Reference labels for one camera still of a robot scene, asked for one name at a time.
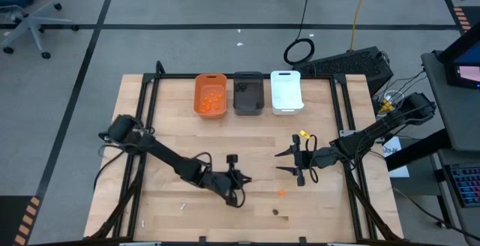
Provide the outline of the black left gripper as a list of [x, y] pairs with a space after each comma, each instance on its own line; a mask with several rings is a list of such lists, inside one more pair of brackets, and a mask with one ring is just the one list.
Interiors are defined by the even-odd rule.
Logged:
[[216, 193], [228, 206], [241, 208], [246, 200], [244, 186], [251, 183], [252, 178], [236, 169], [239, 156], [237, 154], [226, 156], [226, 163], [228, 164], [226, 172], [214, 172], [212, 170], [212, 156], [210, 154], [207, 154], [207, 156], [208, 162], [198, 159], [202, 166], [198, 186]]

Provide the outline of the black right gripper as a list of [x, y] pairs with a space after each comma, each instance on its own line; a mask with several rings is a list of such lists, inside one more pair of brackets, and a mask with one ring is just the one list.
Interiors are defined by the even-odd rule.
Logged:
[[314, 167], [323, 169], [336, 164], [338, 161], [338, 150], [332, 147], [317, 148], [318, 140], [315, 135], [311, 135], [310, 138], [314, 140], [313, 150], [308, 149], [309, 139], [305, 142], [305, 150], [300, 149], [301, 141], [298, 134], [292, 135], [293, 144], [286, 150], [277, 153], [275, 157], [283, 157], [287, 155], [294, 156], [295, 167], [277, 166], [277, 169], [284, 170], [292, 173], [297, 177], [297, 185], [305, 186], [305, 177], [303, 170], [308, 170], [310, 178], [314, 183], [319, 181], [317, 172]]

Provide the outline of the white plastic bin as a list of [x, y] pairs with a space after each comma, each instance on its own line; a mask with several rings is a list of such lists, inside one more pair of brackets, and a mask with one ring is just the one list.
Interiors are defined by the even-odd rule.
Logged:
[[301, 74], [296, 70], [270, 73], [272, 112], [277, 116], [297, 115], [304, 108]]

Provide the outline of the dark grey plastic bin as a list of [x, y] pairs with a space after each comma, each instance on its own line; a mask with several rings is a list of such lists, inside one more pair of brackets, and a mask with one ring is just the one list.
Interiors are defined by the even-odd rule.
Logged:
[[[246, 84], [245, 91], [236, 91], [237, 84]], [[233, 108], [237, 116], [258, 116], [264, 102], [263, 74], [257, 71], [241, 71], [233, 74]]]

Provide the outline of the orange plastic bin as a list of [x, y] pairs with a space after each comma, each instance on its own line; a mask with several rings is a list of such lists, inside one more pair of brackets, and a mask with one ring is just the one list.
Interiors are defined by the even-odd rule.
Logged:
[[[218, 102], [214, 102], [218, 95], [222, 95], [222, 98]], [[220, 109], [211, 109], [211, 106], [204, 107], [202, 103], [211, 101], [212, 105], [220, 105]], [[210, 112], [201, 113], [201, 109], [210, 108]], [[227, 78], [221, 73], [203, 73], [196, 77], [193, 97], [193, 109], [197, 115], [202, 119], [221, 119], [224, 117], [227, 111]]]

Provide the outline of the black computer tower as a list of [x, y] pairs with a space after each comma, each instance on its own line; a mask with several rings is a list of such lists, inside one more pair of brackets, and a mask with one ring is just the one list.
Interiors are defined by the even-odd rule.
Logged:
[[376, 46], [345, 52], [297, 64], [292, 68], [303, 76], [333, 74], [365, 75], [370, 95], [375, 95], [392, 77], [389, 58]]

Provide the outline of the white paper sheet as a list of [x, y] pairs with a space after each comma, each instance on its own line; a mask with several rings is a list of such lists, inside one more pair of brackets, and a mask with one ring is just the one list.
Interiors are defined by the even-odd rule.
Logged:
[[[399, 146], [396, 146], [396, 145], [394, 145], [393, 147], [389, 147], [387, 145], [384, 145], [382, 147], [384, 158], [389, 157], [394, 152], [396, 152], [398, 149], [399, 149]], [[405, 178], [409, 178], [410, 174], [409, 174], [409, 171], [408, 171], [407, 167], [402, 166], [402, 167], [399, 167], [397, 169], [394, 169], [394, 170], [390, 171], [389, 172], [389, 177], [391, 179], [405, 179]]]

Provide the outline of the power strip yellow plugs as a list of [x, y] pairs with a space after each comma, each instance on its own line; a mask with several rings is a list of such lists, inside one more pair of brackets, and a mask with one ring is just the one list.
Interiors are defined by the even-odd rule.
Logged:
[[385, 92], [382, 96], [382, 100], [379, 102], [380, 107], [377, 116], [383, 117], [387, 113], [393, 111], [404, 98], [404, 93], [401, 91], [392, 90]]

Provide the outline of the black desk support beam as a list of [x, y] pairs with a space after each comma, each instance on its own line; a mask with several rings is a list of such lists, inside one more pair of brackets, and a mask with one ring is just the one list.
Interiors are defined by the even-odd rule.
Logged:
[[446, 129], [438, 130], [430, 136], [414, 142], [400, 151], [390, 154], [386, 159], [388, 171], [411, 164], [413, 161], [422, 159], [436, 153], [440, 149], [451, 149], [452, 144]]

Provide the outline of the grey keyboard shelf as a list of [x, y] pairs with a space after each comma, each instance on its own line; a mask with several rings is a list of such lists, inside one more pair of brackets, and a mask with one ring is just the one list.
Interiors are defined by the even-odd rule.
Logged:
[[448, 192], [451, 196], [454, 213], [457, 215], [460, 228], [475, 236], [472, 238], [465, 235], [465, 241], [469, 246], [480, 246], [480, 207], [464, 208], [459, 203], [452, 184], [448, 181], [445, 165], [449, 164], [474, 164], [480, 163], [480, 152], [464, 152], [451, 149], [442, 149], [437, 152], [441, 165], [440, 178], [446, 183]]

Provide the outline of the grey desk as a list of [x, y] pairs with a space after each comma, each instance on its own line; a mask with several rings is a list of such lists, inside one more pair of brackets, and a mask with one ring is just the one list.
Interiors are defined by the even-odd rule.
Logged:
[[480, 152], [480, 90], [449, 85], [434, 53], [422, 54], [421, 61], [452, 147]]

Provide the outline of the backlit computer keyboard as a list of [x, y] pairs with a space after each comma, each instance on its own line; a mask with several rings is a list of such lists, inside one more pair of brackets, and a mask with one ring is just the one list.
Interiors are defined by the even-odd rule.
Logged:
[[449, 164], [445, 171], [460, 205], [480, 207], [480, 163]]

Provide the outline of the black computer monitor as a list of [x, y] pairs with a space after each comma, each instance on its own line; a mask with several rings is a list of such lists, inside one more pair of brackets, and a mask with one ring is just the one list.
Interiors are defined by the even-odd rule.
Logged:
[[450, 86], [480, 89], [480, 22], [436, 57]]

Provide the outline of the black hazard striped mat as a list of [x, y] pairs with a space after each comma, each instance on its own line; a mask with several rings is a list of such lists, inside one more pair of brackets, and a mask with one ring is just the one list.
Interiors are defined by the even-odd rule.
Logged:
[[480, 6], [454, 7], [453, 10], [462, 33], [469, 31], [477, 23], [480, 23]]
[[0, 246], [26, 246], [40, 206], [38, 196], [0, 196]]

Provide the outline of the office chair base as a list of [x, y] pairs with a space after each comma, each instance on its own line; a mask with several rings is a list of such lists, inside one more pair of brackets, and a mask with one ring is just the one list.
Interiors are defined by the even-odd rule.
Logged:
[[2, 51], [6, 54], [13, 54], [14, 48], [10, 43], [15, 41], [26, 32], [30, 32], [34, 38], [37, 48], [43, 59], [49, 59], [50, 53], [45, 51], [41, 42], [41, 33], [44, 33], [45, 25], [66, 25], [68, 29], [77, 32], [80, 27], [73, 24], [70, 19], [50, 18], [52, 11], [61, 11], [62, 5], [50, 1], [36, 11], [27, 13], [25, 8], [33, 4], [34, 0], [0, 0], [0, 17], [7, 17], [16, 26], [5, 39], [0, 43]]

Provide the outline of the black aluminium table frame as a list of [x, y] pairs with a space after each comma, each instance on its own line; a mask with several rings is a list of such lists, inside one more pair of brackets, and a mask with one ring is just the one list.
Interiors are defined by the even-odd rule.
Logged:
[[208, 152], [217, 171], [227, 169], [227, 155], [238, 155], [237, 167], [252, 178], [244, 188], [244, 205], [230, 207], [217, 194], [182, 181], [156, 157], [128, 157], [107, 148], [106, 170], [97, 182], [86, 236], [97, 232], [112, 213], [125, 166], [131, 164], [143, 168], [142, 186], [135, 199], [137, 210], [124, 211], [121, 234], [132, 234], [137, 241], [354, 242], [357, 234], [368, 237], [365, 213], [352, 217], [340, 164], [321, 169], [317, 183], [308, 181], [302, 187], [287, 171], [277, 169], [293, 165], [290, 156], [275, 157], [291, 144], [293, 134], [307, 131], [317, 136], [318, 146], [326, 146], [347, 125], [340, 85], [330, 78], [303, 79], [304, 108], [297, 115], [275, 115], [266, 102], [260, 115], [238, 116], [228, 109], [219, 119], [195, 113], [194, 87], [194, 75], [163, 75], [154, 109], [145, 109], [142, 118], [151, 121], [161, 143], [180, 155]]

